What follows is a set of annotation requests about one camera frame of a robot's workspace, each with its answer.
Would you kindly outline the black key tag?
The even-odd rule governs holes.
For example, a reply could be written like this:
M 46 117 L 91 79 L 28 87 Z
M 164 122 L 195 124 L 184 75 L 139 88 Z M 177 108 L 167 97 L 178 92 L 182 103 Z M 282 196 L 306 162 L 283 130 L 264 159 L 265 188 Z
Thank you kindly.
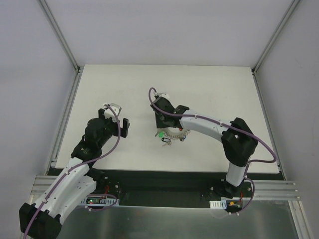
M 163 142 L 162 146 L 171 146 L 172 145 L 172 140 L 167 137 L 162 137 L 161 141 Z

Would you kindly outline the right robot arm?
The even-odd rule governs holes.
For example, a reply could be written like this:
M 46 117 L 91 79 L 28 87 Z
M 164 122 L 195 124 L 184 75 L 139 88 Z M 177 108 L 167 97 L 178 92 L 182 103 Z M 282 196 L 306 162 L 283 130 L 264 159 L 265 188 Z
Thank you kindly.
M 252 133 L 243 119 L 227 121 L 226 124 L 230 127 L 226 127 L 221 120 L 197 115 L 196 111 L 186 106 L 179 105 L 175 108 L 168 99 L 159 96 L 151 103 L 151 108 L 155 112 L 158 129 L 195 131 L 221 142 L 229 166 L 224 181 L 214 186 L 214 190 L 216 194 L 229 199 L 242 191 L 248 160 L 258 145 L 257 140 L 242 133 Z

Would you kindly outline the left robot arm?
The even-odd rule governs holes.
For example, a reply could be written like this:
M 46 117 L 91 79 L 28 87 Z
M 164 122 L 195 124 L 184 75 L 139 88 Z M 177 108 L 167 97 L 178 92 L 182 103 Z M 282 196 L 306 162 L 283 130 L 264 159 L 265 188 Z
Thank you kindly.
M 130 123 L 128 119 L 119 120 L 121 110 L 119 105 L 104 104 L 98 117 L 88 121 L 71 158 L 54 182 L 32 204 L 21 206 L 19 223 L 24 238 L 57 238 L 63 223 L 80 202 L 91 193 L 104 191 L 105 175 L 93 165 L 115 150 L 112 147 L 102 153 L 111 137 L 127 137 Z

